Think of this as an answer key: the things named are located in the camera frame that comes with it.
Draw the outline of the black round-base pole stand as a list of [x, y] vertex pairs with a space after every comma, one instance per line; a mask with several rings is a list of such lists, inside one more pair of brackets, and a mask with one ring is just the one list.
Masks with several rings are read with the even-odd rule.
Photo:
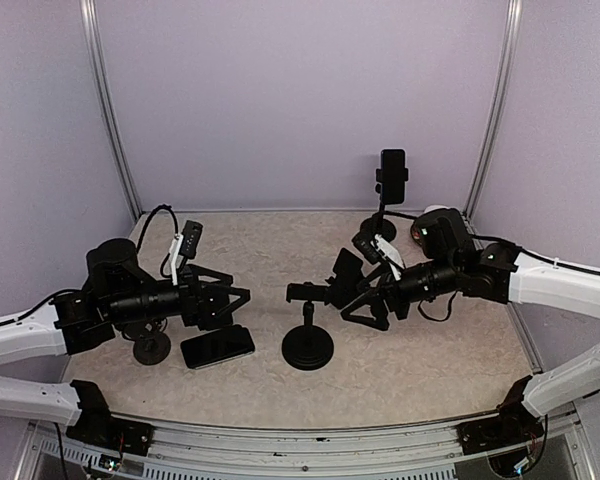
[[380, 168], [378, 168], [376, 170], [375, 185], [375, 191], [379, 195], [378, 211], [371, 217], [368, 217], [367, 219], [362, 221], [362, 223], [360, 224], [360, 231], [368, 232], [369, 234], [381, 234], [385, 240], [392, 241], [397, 236], [397, 229], [390, 220], [385, 218], [384, 211], [387, 205], [381, 202], [381, 184], [379, 182], [380, 179]]

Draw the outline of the blue-edged black smartphone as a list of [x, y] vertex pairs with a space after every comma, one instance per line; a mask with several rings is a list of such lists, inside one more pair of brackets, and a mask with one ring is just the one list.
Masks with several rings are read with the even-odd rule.
[[406, 152], [402, 149], [384, 149], [380, 155], [381, 202], [385, 205], [402, 204], [408, 181]]

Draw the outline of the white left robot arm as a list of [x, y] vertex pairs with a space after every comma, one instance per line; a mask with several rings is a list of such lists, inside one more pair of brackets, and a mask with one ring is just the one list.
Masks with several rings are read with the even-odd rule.
[[[135, 244], [107, 240], [86, 255], [80, 289], [63, 289], [30, 310], [0, 317], [0, 366], [44, 356], [94, 350], [131, 326], [178, 316], [202, 331], [228, 325], [251, 297], [232, 276], [185, 265], [171, 279], [143, 270]], [[0, 417], [64, 426], [72, 439], [115, 449], [147, 443], [151, 426], [115, 417], [93, 382], [44, 384], [0, 376]]]

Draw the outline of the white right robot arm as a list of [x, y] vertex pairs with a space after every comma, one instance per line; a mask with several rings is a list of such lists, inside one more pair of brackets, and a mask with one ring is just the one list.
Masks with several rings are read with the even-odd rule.
[[[600, 269], [549, 259], [496, 237], [470, 233], [455, 208], [432, 208], [414, 218], [411, 235], [426, 262], [408, 267], [380, 234], [361, 231], [354, 246], [383, 272], [376, 285], [362, 281], [341, 310], [345, 321], [377, 330], [387, 316], [405, 318], [412, 304], [460, 293], [501, 304], [535, 304], [600, 319]], [[517, 380], [498, 405], [491, 433], [515, 442], [550, 411], [600, 391], [600, 342], [571, 360]]]

